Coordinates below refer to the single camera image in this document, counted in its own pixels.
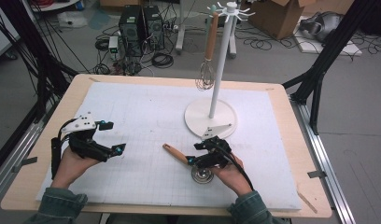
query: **metal rail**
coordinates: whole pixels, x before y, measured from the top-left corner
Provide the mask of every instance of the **metal rail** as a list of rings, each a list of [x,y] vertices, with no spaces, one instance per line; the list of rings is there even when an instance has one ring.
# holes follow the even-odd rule
[[[336,174],[331,166],[330,159],[328,158],[327,152],[322,145],[321,138],[319,135],[315,135],[312,127],[309,124],[310,112],[306,105],[297,104],[297,108],[302,117],[303,126],[306,129],[307,136],[309,137],[310,144],[315,154],[315,158],[318,162],[319,169],[321,172],[326,174],[323,178],[330,193],[334,205],[336,207],[337,214],[344,224],[355,224],[356,221],[353,218],[353,214],[350,211],[350,207],[346,201],[345,195],[339,185],[336,178]]]
[[[12,150],[6,161],[0,168],[0,195],[7,189],[7,185],[17,174],[22,161],[27,157],[29,151],[34,146],[39,135],[44,129],[45,121],[41,119],[38,123],[32,123],[21,140]]]

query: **wooden whisk handle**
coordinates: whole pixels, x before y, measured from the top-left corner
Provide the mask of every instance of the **wooden whisk handle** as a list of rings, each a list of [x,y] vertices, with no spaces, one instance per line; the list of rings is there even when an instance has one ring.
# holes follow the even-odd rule
[[[210,31],[208,32],[207,45],[205,48],[205,59],[210,61],[213,58],[215,42],[217,38],[217,29],[218,29],[218,13],[213,13],[213,19],[209,27]]]
[[[179,161],[181,161],[182,163],[188,165],[188,160],[187,158],[185,157],[184,154],[182,154],[182,152],[180,152],[178,149],[174,148],[174,147],[171,147],[170,145],[168,144],[163,144],[162,146],[164,149],[166,149],[171,155],[173,155],[175,158],[177,158]]]

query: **computer tower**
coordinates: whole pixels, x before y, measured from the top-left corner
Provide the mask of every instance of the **computer tower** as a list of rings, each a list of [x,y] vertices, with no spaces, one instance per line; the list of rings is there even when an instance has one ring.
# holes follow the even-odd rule
[[[144,7],[144,16],[150,49],[164,49],[163,20],[159,8]]]
[[[146,39],[146,30],[142,7],[126,5],[120,16],[119,29],[126,57],[141,57],[142,44]]]

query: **denim jacket sleeve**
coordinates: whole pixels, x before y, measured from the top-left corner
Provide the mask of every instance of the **denim jacket sleeve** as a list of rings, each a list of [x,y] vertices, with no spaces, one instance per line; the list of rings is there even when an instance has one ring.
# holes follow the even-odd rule
[[[238,224],[282,224],[281,219],[272,217],[261,195],[252,191],[236,199],[228,211]]]
[[[86,194],[74,194],[69,189],[46,188],[38,212],[24,224],[71,224],[88,201]]]

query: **metal whisk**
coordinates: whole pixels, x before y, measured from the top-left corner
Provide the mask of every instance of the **metal whisk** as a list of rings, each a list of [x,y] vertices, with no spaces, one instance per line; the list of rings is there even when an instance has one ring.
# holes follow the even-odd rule
[[[207,44],[205,46],[205,61],[200,66],[200,78],[196,79],[196,87],[200,91],[209,90],[214,86],[215,74],[211,65],[213,58],[215,41],[218,29],[218,16],[217,12],[213,13],[213,19],[209,27]]]

